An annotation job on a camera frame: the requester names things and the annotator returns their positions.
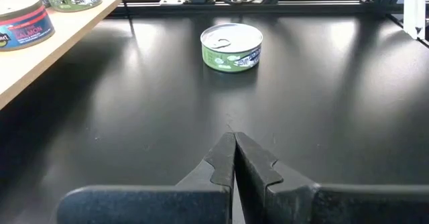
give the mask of can lid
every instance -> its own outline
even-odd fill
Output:
[[[35,5],[39,0],[0,0],[0,19]]]
[[[242,23],[225,23],[208,28],[201,34],[202,45],[224,53],[244,52],[262,43],[262,33]]]

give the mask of wooden shelf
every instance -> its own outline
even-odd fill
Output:
[[[51,38],[22,50],[0,52],[0,109],[108,16],[120,2],[103,0],[99,6],[75,13],[47,9],[55,28]]]

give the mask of black table surface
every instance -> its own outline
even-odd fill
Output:
[[[264,36],[240,74],[201,57],[202,31],[230,21]],[[172,15],[133,29],[100,23],[0,112],[0,223],[46,224],[90,184],[176,184],[226,131],[317,182],[429,184],[429,51],[389,19]]]

